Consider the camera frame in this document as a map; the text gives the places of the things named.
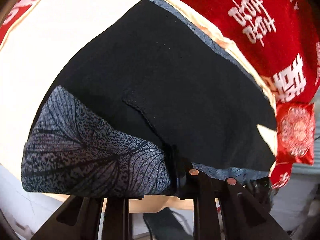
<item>black fabric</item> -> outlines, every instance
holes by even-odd
[[[257,124],[276,129],[269,101],[242,71],[148,0],[82,48],[61,85],[114,129],[214,168],[269,171]]]
[[[187,234],[169,208],[158,213],[144,213],[143,220],[157,240],[193,240],[193,236]]]

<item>red sack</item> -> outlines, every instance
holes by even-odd
[[[277,163],[313,164],[314,115],[314,104],[286,103],[277,106]]]

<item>metal rivet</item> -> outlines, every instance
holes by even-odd
[[[229,185],[235,185],[235,184],[237,184],[237,181],[236,181],[235,178],[228,178],[228,179],[227,179],[227,183],[228,183]]]
[[[199,174],[199,171],[196,170],[196,169],[191,169],[191,170],[189,171],[189,173],[190,173],[192,176],[196,176],[196,175]]]

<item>gray speckled fabric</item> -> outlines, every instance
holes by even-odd
[[[23,188],[85,197],[156,195],[170,185],[164,153],[113,129],[56,87],[24,147]]]

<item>red fabric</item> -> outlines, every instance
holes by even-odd
[[[277,106],[277,163],[314,162],[314,104],[286,103]]]
[[[247,0],[247,5],[246,0],[181,1],[236,42],[247,60],[264,77],[277,100],[283,103],[310,102],[320,85],[317,79],[317,74],[318,78],[320,76],[320,68],[317,69],[320,43],[312,10],[306,0]],[[253,33],[250,41],[243,32],[250,28],[254,31],[253,26],[260,20],[262,24],[257,28],[260,37]],[[270,25],[268,30],[266,23],[273,20],[274,26]]]
[[[291,176],[292,163],[277,163],[269,175],[273,188],[285,186]]]

